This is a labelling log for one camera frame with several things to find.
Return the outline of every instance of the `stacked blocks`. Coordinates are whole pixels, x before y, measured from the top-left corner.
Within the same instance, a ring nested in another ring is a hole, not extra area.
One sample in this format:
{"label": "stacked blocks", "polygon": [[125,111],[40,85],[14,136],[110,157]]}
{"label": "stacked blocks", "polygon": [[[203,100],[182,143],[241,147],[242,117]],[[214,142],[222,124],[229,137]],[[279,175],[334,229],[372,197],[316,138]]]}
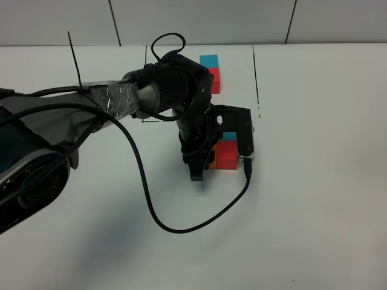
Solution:
{"label": "stacked blocks", "polygon": [[200,56],[200,64],[209,69],[210,73],[213,74],[213,86],[211,94],[220,93],[220,74],[219,74],[219,62],[216,54],[209,56]]}
{"label": "stacked blocks", "polygon": [[238,167],[238,151],[236,148],[236,133],[223,133],[223,138],[213,147],[215,160],[210,169],[236,169]]}

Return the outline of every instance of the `red block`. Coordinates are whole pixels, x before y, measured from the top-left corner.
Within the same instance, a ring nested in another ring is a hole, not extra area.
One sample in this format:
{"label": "red block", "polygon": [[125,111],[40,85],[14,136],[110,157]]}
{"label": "red block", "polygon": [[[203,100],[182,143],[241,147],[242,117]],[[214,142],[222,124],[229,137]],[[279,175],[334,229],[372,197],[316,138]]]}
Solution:
{"label": "red block", "polygon": [[238,153],[236,141],[218,141],[216,144],[216,169],[236,169]]}
{"label": "red block", "polygon": [[214,76],[211,94],[219,94],[220,93],[219,68],[209,68],[209,70],[210,70],[210,73],[212,73]]}

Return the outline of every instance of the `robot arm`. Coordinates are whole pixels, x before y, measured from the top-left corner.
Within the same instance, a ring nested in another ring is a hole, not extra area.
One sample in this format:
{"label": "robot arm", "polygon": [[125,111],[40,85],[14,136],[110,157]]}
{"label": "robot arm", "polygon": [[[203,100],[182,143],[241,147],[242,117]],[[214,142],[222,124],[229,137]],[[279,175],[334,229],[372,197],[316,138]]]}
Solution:
{"label": "robot arm", "polygon": [[[116,120],[132,115],[176,121],[183,161],[193,181],[203,180],[204,169],[214,159],[212,147],[223,133],[236,132],[238,152],[246,160],[246,176],[250,178],[254,151],[250,110],[211,104],[213,75],[177,52],[171,51],[156,64],[127,73],[121,81],[84,84],[72,94],[39,98],[51,91],[23,95],[0,89],[0,233],[55,200],[66,184],[70,166],[77,168],[79,156],[75,151],[31,190],[9,198],[6,204],[1,202],[71,148],[96,120],[94,112],[61,108],[65,104],[87,106]],[[57,109],[8,122],[12,115],[50,105]],[[158,114],[168,109],[172,109],[173,117]],[[101,121],[100,116],[98,120],[100,126],[94,131],[111,124],[108,119]]]}

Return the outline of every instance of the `blue block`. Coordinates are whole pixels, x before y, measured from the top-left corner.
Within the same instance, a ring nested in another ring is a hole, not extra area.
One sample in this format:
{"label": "blue block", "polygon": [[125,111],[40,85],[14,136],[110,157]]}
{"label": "blue block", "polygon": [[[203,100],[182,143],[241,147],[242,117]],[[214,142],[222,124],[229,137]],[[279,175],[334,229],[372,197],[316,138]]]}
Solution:
{"label": "blue block", "polygon": [[223,133],[222,141],[236,141],[236,132]]}
{"label": "blue block", "polygon": [[219,68],[218,55],[200,56],[200,64],[206,68]]}

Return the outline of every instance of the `clear tape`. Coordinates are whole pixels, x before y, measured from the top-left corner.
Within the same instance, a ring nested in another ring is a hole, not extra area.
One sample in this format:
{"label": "clear tape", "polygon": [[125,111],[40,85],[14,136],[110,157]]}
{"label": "clear tape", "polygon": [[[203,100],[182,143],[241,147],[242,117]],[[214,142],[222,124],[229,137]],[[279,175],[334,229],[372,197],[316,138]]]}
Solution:
{"label": "clear tape", "polygon": [[83,89],[88,89],[91,98],[102,109],[117,120],[134,114],[138,110],[138,89],[133,83],[125,80],[118,82],[106,81],[99,83],[83,83]]}

